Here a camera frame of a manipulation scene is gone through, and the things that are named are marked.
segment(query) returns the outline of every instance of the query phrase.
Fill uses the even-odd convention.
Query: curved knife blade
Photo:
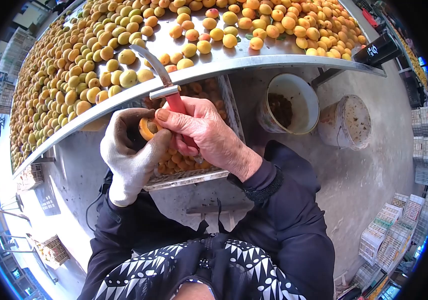
[[[129,48],[132,50],[138,52],[140,55],[142,55],[147,61],[152,65],[152,68],[157,72],[159,77],[162,80],[162,84],[164,87],[170,87],[172,86],[172,80],[169,76],[169,73],[164,68],[163,64],[155,57],[151,52],[149,52],[147,49],[142,48],[139,45],[130,45]]]

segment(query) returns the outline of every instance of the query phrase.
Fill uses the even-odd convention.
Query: black cup
[[[357,63],[377,67],[401,55],[402,51],[400,47],[396,39],[390,33],[386,32],[357,52],[352,57],[352,60]]]

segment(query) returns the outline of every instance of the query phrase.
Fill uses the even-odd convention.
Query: white bucket
[[[370,115],[361,98],[348,94],[320,111],[321,140],[332,146],[361,150],[369,145]]]
[[[292,103],[292,122],[288,128],[275,119],[269,107],[268,94],[283,95]],[[316,92],[304,79],[294,74],[284,73],[274,77],[269,83],[265,99],[260,103],[256,117],[267,132],[304,135],[316,127],[319,120],[319,99]]]

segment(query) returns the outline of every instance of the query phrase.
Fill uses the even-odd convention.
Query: black cable
[[[102,197],[102,193],[100,192],[99,193],[99,195],[97,196],[97,199],[96,200],[94,200],[91,204],[89,204],[89,206],[87,207],[87,209],[86,209],[86,224],[87,224],[87,227],[89,227],[89,229],[90,230],[92,230],[92,231],[95,231],[95,229],[92,229],[92,227],[89,225],[89,221],[88,221],[88,219],[87,219],[87,213],[89,212],[89,208],[91,207],[91,206],[93,206],[94,205],[94,203],[96,203],[101,197]]]
[[[91,230],[91,231],[95,231],[95,229],[92,229],[92,227],[89,225],[89,221],[88,221],[88,219],[87,219],[87,214],[88,214],[88,212],[89,212],[89,208],[91,207],[91,206],[93,206],[94,205],[94,203],[96,203],[101,197],[102,197],[102,195],[106,195],[107,194],[107,190],[109,189],[109,187],[111,186],[111,184],[112,184],[112,176],[113,176],[113,174],[112,174],[112,172],[111,172],[111,170],[109,169],[109,170],[107,170],[107,173],[105,174],[105,176],[104,176],[104,183],[101,185],[101,187],[99,188],[99,195],[97,196],[97,198],[96,198],[96,200],[94,200],[91,204],[89,204],[89,206],[86,208],[86,224],[87,224],[87,227],[89,227],[89,229]]]

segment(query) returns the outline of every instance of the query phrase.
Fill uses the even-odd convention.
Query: crate of apricots
[[[181,89],[182,96],[211,100],[226,124],[245,142],[234,94],[227,75],[191,82],[182,85]],[[144,99],[144,104],[149,109],[158,109],[164,103],[165,99]],[[148,122],[139,124],[139,127],[151,127],[152,124],[148,124]],[[228,171],[211,165],[206,160],[199,164],[192,156],[182,155],[175,149],[168,149],[144,189],[146,191],[161,190],[222,178],[228,174]]]

